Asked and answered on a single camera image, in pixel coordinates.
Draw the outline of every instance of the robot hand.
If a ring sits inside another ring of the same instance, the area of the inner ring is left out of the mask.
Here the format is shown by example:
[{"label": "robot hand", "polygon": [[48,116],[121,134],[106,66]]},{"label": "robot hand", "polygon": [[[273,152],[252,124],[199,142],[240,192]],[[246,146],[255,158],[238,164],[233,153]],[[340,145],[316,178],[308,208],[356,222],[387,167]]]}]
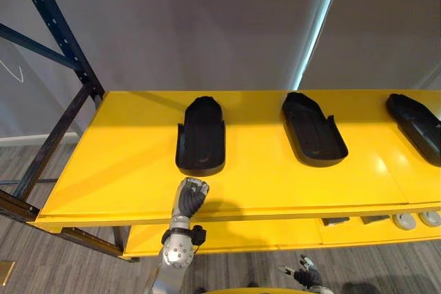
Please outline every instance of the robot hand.
[{"label": "robot hand", "polygon": [[323,286],[322,276],[319,274],[316,265],[312,260],[305,255],[300,256],[300,264],[304,269],[298,269],[295,271],[288,266],[279,266],[278,269],[285,275],[292,276],[312,293],[332,294],[331,290]]},{"label": "robot hand", "polygon": [[298,269],[298,271],[294,271],[294,279],[306,288],[310,288],[312,286],[322,286],[322,276],[319,274],[316,265],[307,256],[300,256],[300,264],[305,268],[305,270]]}]

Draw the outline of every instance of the baseboard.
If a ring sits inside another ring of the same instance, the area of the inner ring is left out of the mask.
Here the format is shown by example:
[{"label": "baseboard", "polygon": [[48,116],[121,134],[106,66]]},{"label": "baseboard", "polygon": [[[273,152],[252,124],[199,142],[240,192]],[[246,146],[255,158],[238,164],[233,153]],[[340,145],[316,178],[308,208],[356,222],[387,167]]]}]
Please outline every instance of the baseboard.
[{"label": "baseboard", "polygon": [[[48,134],[34,134],[30,136],[17,136],[0,138],[0,147],[6,146],[24,146],[24,145],[42,145]],[[75,144],[79,141],[79,136],[75,132],[67,132],[63,139],[61,139],[61,144]]]}]

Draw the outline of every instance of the gray object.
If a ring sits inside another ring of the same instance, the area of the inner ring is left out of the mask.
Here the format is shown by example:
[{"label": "gray object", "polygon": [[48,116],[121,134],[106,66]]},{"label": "gray object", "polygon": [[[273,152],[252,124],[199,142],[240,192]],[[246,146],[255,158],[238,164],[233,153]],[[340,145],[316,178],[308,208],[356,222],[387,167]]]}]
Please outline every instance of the gray object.
[{"label": "gray object", "polygon": [[397,213],[392,216],[393,222],[402,230],[413,230],[416,228],[415,218],[410,213]]},{"label": "gray object", "polygon": [[428,227],[438,227],[441,225],[441,216],[436,211],[428,211],[426,213],[419,213],[420,219]]}]

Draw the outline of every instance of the light strip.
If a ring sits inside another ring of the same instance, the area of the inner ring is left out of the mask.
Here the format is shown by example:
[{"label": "light strip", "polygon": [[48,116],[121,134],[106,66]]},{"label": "light strip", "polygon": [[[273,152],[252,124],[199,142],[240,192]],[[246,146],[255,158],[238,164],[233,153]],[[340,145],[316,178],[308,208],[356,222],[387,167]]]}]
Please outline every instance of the light strip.
[{"label": "light strip", "polygon": [[322,26],[325,22],[326,14],[330,5],[331,0],[320,0],[316,15],[314,17],[314,22],[312,23],[308,39],[305,43],[305,48],[303,49],[303,53],[298,62],[297,68],[293,73],[294,82],[291,84],[291,90],[297,90],[300,86],[300,82],[303,78],[303,73],[305,72],[309,60],[311,59],[314,46],[316,45],[318,35],[322,30]]}]

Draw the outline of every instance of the yellow shelf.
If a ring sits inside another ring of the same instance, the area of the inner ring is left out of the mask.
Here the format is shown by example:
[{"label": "yellow shelf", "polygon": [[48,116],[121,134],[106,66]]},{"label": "yellow shelf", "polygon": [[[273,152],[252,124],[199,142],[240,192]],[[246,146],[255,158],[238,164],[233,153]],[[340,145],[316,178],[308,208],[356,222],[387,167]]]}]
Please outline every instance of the yellow shelf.
[{"label": "yellow shelf", "polygon": [[[203,95],[222,105],[227,155],[225,168],[205,178],[210,193],[197,222],[439,210],[440,168],[388,115],[392,92],[304,92],[335,115],[349,149],[326,168],[294,156],[280,115],[286,92],[108,92],[35,224],[168,223],[185,177],[174,163],[177,123]],[[441,115],[441,92],[402,93]]]},{"label": "yellow shelf", "polygon": [[[441,227],[428,227],[418,215],[417,227],[405,231],[391,219],[364,225],[359,217],[325,227],[321,219],[248,220],[199,223],[207,230],[207,241],[198,253],[232,253],[283,249],[329,248],[386,244],[441,238]],[[125,257],[158,255],[165,224],[133,226]]]}]

